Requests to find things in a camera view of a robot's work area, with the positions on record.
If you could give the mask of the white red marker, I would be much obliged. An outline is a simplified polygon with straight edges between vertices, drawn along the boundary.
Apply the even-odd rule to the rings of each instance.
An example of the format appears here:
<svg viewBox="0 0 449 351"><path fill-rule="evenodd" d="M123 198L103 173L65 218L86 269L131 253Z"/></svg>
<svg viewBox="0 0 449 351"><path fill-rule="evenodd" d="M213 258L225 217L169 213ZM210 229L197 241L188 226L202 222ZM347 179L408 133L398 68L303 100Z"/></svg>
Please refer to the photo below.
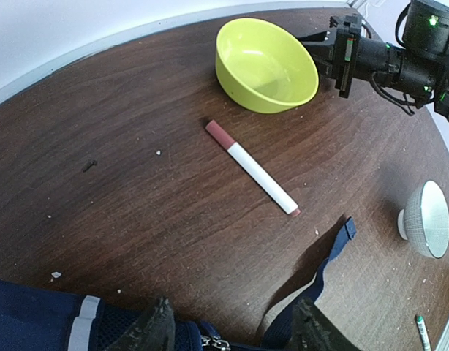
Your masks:
<svg viewBox="0 0 449 351"><path fill-rule="evenodd" d="M215 120L207 123L205 130L271 197L283 212L290 216L297 216L301 213L294 199Z"/></svg>

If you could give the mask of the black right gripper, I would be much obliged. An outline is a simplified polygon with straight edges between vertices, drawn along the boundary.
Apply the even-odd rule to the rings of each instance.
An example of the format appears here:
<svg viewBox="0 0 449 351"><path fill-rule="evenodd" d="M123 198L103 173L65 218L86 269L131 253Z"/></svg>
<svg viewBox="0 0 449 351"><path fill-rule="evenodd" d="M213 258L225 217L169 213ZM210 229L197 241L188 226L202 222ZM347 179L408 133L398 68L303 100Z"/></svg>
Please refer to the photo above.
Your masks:
<svg viewBox="0 0 449 351"><path fill-rule="evenodd" d="M334 79L339 96L348 98L358 48L361 39L362 16L345 15L343 18L333 16L330 19L330 31L320 31L305 37L296 37L304 46L332 45L331 56L313 55L312 58L320 75Z"/></svg>

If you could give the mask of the white green marker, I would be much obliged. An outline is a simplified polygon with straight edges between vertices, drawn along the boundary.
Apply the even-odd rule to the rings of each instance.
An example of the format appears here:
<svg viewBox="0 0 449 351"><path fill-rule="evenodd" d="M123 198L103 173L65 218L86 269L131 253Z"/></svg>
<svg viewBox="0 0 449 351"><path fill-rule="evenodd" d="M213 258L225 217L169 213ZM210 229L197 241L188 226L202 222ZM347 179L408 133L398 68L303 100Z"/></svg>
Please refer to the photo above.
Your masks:
<svg viewBox="0 0 449 351"><path fill-rule="evenodd" d="M416 325L418 327L418 332L420 335L420 340L423 346L423 350L424 351L431 351L431 344L429 341L429 335L426 329L426 324L425 324L425 320L424 317L421 315L416 315L415 316L415 322Z"/></svg>

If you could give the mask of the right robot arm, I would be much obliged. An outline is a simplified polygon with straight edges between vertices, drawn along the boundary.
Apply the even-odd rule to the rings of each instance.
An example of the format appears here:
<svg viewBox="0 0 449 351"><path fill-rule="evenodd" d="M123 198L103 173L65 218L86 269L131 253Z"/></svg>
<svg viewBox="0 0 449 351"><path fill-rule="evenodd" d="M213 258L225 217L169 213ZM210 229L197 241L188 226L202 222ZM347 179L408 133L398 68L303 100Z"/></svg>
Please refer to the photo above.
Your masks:
<svg viewBox="0 0 449 351"><path fill-rule="evenodd" d="M333 16L325 31L299 37L318 72L348 98L354 79L412 116L432 104L449 123L449 7L411 1L395 27L396 43L373 39L359 14Z"/></svg>

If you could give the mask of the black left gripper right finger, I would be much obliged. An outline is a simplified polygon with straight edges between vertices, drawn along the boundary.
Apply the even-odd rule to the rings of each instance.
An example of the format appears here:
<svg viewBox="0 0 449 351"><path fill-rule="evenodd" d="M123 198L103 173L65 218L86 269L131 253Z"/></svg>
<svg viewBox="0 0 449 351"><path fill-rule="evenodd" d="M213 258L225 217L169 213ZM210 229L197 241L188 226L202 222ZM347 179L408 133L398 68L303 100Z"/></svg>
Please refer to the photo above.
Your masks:
<svg viewBox="0 0 449 351"><path fill-rule="evenodd" d="M291 350L359 350L309 298L293 307Z"/></svg>

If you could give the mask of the navy blue student backpack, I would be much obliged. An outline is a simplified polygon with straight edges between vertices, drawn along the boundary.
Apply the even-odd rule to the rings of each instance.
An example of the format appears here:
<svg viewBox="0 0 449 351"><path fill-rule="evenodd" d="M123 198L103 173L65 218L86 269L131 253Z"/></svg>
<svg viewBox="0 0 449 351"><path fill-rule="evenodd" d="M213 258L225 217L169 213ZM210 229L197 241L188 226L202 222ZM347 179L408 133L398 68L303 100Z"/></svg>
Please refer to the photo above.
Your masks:
<svg viewBox="0 0 449 351"><path fill-rule="evenodd" d="M293 307L303 298L314 303L324 288L324 271L357 230L352 219L339 229L330 254L313 282L273 319L258 350L291 350ZM92 295L41 290L0 280L0 350L101 350L99 325L107 304ZM252 345L223 339L208 322L175 320L173 350L253 350Z"/></svg>

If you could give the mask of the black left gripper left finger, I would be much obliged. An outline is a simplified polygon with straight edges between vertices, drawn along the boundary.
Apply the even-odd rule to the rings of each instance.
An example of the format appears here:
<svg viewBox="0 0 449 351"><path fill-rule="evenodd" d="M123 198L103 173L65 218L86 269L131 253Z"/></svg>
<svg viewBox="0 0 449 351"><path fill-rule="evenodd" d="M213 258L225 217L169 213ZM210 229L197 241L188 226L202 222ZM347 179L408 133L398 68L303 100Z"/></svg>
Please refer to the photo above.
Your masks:
<svg viewBox="0 0 449 351"><path fill-rule="evenodd" d="M175 320L167 298L156 299L146 310L106 305L99 325L101 350L173 350Z"/></svg>

